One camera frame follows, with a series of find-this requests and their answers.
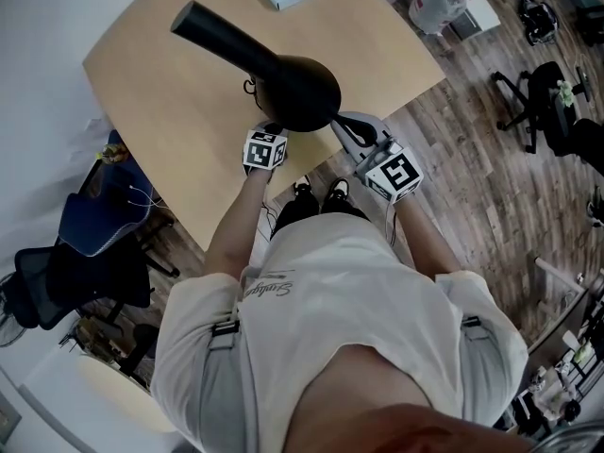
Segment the cluttered shelf unit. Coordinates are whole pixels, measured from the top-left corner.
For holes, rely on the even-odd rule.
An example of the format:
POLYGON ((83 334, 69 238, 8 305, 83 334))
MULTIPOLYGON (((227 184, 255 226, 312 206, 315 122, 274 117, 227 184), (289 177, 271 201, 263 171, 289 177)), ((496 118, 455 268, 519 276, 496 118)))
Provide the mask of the cluttered shelf unit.
POLYGON ((564 423, 564 416, 547 420, 533 400, 560 397, 565 382, 576 389, 579 421, 596 418, 604 409, 604 268, 585 285, 541 258, 535 265, 545 278, 562 285, 566 295, 558 306, 543 300, 537 304, 547 322, 528 348, 528 366, 511 415, 513 432, 543 438, 564 423))

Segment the black desk lamp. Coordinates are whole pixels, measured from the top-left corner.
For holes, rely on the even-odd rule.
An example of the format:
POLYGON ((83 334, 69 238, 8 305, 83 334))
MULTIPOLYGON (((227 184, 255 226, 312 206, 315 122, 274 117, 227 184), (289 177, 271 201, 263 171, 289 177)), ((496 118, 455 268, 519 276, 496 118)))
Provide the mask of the black desk lamp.
POLYGON ((313 132, 329 125, 340 111, 341 89, 325 65, 278 55, 196 1, 179 12, 171 32, 246 72, 244 91, 285 129, 313 132))

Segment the person's right forearm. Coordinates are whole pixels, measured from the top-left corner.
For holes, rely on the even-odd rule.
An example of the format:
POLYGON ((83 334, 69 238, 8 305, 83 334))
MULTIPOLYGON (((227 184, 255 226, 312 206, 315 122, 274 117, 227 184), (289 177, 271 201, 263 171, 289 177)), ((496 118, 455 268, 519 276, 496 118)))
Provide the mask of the person's right forearm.
POLYGON ((434 280, 461 270, 449 244, 412 194, 395 203, 394 209, 417 272, 434 280))

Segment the blue upholstered chair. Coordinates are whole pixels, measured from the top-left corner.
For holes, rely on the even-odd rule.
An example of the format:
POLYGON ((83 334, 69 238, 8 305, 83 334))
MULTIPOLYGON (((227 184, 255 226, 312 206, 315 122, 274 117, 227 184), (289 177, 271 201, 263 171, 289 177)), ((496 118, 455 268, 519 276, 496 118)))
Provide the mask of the blue upholstered chair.
POLYGON ((93 169, 100 173, 98 192, 69 194, 59 223, 60 240, 86 257, 99 255, 140 227, 150 214, 154 194, 131 155, 116 164, 99 160, 93 169))

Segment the black floor fan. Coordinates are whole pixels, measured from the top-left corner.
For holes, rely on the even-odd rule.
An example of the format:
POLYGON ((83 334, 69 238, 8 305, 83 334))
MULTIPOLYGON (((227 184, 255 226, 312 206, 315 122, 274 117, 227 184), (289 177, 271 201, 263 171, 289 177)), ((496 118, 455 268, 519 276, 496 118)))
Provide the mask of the black floor fan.
POLYGON ((0 279, 0 348, 11 346, 25 333, 25 328, 17 322, 8 303, 6 289, 11 277, 12 273, 0 279))

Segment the amber drink bottle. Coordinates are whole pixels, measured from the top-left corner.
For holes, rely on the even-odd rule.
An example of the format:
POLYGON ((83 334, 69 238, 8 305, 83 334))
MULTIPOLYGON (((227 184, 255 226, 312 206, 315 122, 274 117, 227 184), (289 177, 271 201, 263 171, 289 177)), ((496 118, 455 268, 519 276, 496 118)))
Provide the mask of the amber drink bottle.
POLYGON ((125 162, 129 158, 129 151, 123 143, 107 143, 96 154, 96 158, 105 164, 125 162))

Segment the person's right shoe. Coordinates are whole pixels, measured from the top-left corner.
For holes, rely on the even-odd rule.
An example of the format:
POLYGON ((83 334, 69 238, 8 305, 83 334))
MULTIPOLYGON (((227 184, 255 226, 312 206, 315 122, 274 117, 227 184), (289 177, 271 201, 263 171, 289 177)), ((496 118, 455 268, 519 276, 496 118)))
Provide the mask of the person's right shoe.
POLYGON ((343 204, 348 202, 350 185, 346 178, 339 177, 334 180, 324 199, 324 205, 343 204))

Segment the black bag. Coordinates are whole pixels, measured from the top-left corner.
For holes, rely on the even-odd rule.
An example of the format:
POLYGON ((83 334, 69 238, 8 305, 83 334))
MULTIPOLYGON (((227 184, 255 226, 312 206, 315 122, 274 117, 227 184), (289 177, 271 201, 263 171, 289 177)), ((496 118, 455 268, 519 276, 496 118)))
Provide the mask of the black bag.
POLYGON ((555 40, 559 21, 547 3, 519 0, 517 14, 525 28, 525 38, 531 46, 555 40))

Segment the person's left forearm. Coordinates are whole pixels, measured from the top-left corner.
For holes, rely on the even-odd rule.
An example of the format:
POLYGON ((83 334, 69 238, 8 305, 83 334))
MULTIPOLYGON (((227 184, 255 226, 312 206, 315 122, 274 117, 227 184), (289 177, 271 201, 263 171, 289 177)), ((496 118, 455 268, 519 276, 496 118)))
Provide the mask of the person's left forearm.
POLYGON ((254 246, 266 188, 272 173, 253 168, 216 228, 205 254, 204 275, 239 279, 254 246))

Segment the clear water jug red cap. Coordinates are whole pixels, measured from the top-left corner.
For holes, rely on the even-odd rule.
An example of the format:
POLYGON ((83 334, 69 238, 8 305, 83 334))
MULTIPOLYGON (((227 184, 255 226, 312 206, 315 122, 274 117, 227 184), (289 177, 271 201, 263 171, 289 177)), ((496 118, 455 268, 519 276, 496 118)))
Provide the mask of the clear water jug red cap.
POLYGON ((468 1, 412 0, 410 19, 425 34, 441 34, 446 26, 466 11, 468 1))

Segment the person's white shirt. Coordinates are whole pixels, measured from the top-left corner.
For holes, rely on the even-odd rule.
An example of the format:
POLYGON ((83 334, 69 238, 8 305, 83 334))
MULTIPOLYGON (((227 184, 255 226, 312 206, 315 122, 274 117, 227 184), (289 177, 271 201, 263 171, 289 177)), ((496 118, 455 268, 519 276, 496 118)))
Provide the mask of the person's white shirt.
POLYGON ((425 277, 370 222, 326 213, 282 228, 259 269, 173 288, 151 391, 207 453, 280 453, 301 395, 350 345, 412 378, 437 411, 484 426, 528 361, 482 277, 425 277))

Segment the round beige table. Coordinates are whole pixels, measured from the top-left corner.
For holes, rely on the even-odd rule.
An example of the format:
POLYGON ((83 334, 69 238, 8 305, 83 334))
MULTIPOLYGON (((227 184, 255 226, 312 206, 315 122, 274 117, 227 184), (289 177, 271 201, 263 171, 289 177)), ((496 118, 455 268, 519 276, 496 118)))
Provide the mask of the round beige table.
POLYGON ((162 434, 176 432, 155 399, 131 377, 88 355, 79 356, 76 363, 92 388, 140 427, 162 434))

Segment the wooden desk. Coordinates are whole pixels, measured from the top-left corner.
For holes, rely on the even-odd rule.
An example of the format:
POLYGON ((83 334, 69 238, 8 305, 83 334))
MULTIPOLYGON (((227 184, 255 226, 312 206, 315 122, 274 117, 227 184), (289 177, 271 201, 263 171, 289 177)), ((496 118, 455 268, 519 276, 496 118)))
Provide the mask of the wooden desk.
MULTIPOLYGON (((193 0, 135 0, 85 58, 103 111, 178 221, 206 247, 243 182, 243 143, 263 120, 246 73, 174 35, 193 0)), ((386 0, 194 0, 272 51, 315 59, 345 110, 386 118, 444 78, 386 0)))

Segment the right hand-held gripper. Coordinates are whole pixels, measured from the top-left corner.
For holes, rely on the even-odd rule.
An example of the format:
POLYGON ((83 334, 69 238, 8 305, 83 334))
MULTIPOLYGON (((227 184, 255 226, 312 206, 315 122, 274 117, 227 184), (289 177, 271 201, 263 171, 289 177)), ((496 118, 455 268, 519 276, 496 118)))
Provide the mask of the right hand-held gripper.
POLYGON ((361 183, 389 204, 397 203, 422 183, 423 172, 409 147, 397 140, 381 143, 390 131, 378 117, 343 111, 330 126, 346 153, 359 164, 356 176, 361 183), (377 149, 369 155, 373 146, 377 149))

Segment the black stool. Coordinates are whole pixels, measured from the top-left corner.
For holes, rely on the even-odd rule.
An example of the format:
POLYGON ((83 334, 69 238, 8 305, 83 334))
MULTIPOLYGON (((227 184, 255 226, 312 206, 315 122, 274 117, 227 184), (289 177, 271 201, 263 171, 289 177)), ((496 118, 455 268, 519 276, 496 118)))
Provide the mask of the black stool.
POLYGON ((158 327, 148 324, 136 325, 133 328, 134 348, 126 357, 118 360, 119 371, 144 388, 147 387, 147 384, 136 373, 136 369, 144 358, 155 358, 158 337, 158 327))

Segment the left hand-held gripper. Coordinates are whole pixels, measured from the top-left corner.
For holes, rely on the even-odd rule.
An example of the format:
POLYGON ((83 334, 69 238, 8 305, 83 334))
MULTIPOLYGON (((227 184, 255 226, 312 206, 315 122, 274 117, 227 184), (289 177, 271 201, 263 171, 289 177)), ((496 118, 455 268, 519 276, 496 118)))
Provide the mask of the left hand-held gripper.
POLYGON ((260 123, 249 130, 243 146, 243 169, 273 172, 287 158, 289 131, 277 123, 260 123))

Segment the white cabinet box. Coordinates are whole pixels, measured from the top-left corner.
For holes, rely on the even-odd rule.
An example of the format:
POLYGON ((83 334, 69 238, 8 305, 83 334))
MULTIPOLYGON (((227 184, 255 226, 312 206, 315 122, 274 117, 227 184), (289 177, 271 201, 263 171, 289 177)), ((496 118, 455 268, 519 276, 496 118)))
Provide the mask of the white cabinet box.
POLYGON ((449 26, 461 39, 467 40, 500 25, 500 20, 487 0, 466 0, 466 10, 449 26))

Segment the black office chair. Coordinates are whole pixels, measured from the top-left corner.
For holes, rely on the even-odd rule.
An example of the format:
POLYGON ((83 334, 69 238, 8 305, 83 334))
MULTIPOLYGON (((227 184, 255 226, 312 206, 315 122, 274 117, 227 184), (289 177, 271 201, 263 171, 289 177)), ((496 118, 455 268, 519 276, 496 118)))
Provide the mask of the black office chair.
POLYGON ((544 132, 548 147, 557 157, 576 155, 604 176, 604 126, 579 119, 564 135, 558 126, 544 132))
POLYGON ((541 64, 533 72, 523 71, 519 80, 527 81, 527 94, 499 71, 492 73, 491 79, 493 82, 503 82, 523 106, 523 111, 510 122, 498 121, 497 129, 507 131, 528 121, 530 143, 525 146, 527 153, 536 153, 539 131, 543 132, 548 147, 557 157, 572 153, 571 128, 577 121, 577 111, 574 103, 567 107, 559 97, 558 81, 563 80, 563 74, 558 63, 550 61, 541 64))
POLYGON ((146 254, 132 234, 94 257, 86 257, 67 243, 27 248, 14 258, 15 272, 0 286, 5 311, 25 328, 50 330, 66 315, 97 299, 117 306, 150 305, 150 268, 176 278, 146 254))

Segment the person's black trousers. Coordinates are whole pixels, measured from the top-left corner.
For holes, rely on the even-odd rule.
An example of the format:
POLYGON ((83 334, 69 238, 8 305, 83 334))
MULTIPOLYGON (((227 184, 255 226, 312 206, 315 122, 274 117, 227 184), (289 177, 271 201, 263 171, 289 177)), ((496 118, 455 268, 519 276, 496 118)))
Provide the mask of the person's black trousers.
POLYGON ((299 196, 294 196, 294 199, 285 205, 277 217, 271 237, 288 225, 325 213, 343 213, 368 219, 363 211, 354 207, 349 201, 343 204, 320 205, 313 192, 301 193, 299 196))

